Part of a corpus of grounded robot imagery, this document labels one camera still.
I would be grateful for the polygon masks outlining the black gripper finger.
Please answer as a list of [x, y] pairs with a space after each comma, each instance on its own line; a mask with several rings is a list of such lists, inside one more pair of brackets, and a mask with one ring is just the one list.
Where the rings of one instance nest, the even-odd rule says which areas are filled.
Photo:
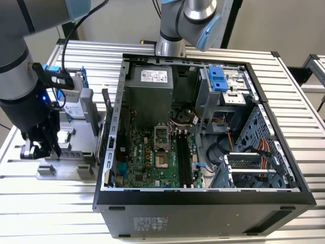
[[46, 143], [56, 153], [57, 157], [61, 156], [61, 149], [58, 144], [57, 133], [60, 131], [59, 112], [51, 111], [46, 119], [42, 122], [42, 131], [46, 138]]
[[29, 138], [21, 148], [20, 158], [25, 160], [37, 160], [50, 156], [51, 146], [46, 141], [36, 141]]

